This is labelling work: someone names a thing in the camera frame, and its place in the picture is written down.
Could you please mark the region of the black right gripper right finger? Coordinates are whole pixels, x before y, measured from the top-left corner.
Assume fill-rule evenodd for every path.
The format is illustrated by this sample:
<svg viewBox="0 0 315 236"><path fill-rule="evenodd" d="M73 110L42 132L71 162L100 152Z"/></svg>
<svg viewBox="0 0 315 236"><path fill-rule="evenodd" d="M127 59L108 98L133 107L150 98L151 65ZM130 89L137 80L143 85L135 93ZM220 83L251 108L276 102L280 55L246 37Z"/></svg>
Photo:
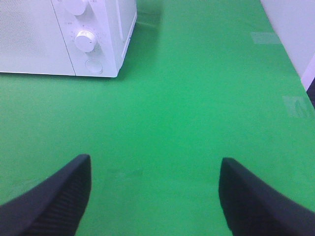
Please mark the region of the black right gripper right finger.
<svg viewBox="0 0 315 236"><path fill-rule="evenodd" d="M219 200L234 236L313 236L315 213L281 194L233 158L223 158Z"/></svg>

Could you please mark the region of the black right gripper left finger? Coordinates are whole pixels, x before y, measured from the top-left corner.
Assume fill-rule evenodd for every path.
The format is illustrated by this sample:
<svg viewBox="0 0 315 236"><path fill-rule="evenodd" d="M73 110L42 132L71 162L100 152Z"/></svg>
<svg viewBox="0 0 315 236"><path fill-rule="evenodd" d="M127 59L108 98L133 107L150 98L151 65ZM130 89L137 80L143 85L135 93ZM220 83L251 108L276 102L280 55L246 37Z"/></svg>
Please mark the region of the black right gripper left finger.
<svg viewBox="0 0 315 236"><path fill-rule="evenodd" d="M1 205L0 234L75 235L91 186L91 157L80 154L31 190Z"/></svg>

